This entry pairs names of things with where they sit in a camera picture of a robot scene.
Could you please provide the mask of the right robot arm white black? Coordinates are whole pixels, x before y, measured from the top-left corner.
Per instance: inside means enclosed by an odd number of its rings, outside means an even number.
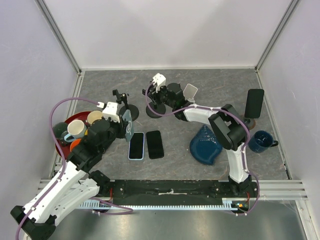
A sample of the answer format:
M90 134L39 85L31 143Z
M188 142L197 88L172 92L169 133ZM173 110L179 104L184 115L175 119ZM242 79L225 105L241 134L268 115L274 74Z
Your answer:
M179 84L158 86L153 81L142 90L146 99L154 105L172 108L172 115L185 122L210 125L217 141L227 152L229 163L229 191L235 197L242 196L252 177L247 166L246 146L250 136L247 125L230 104L223 107L201 106L188 101Z

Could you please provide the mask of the light blue phone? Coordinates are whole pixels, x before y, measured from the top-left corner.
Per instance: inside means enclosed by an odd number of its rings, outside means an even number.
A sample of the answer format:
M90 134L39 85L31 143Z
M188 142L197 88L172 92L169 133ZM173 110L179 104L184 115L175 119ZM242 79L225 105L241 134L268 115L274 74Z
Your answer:
M129 143L128 159L131 161L140 161L144 158L145 152L145 134L135 132Z

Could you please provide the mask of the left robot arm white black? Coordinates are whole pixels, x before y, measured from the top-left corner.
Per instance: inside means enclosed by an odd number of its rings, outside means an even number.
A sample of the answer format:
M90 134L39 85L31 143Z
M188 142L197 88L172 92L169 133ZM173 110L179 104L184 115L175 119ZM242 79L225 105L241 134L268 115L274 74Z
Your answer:
M95 196L106 196L111 180L101 171L91 169L102 160L115 139L130 141L132 136L133 121L129 111L123 116L95 120L41 192L24 206L17 205L11 210L18 230L23 230L33 240L47 240L80 204Z

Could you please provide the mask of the black round phone stand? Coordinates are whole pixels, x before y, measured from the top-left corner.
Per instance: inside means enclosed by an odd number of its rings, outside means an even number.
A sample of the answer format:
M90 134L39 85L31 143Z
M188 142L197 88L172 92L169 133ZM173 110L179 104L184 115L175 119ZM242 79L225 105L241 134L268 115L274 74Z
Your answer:
M114 89L112 91L112 95L116 97L116 103L118 103L119 105L124 104L124 106L122 106L119 110L119 113L121 115L124 115L126 110L129 110L133 121L135 121L139 117L140 112L138 107L128 103L128 96L129 96L128 93L124 92L120 94L117 89Z

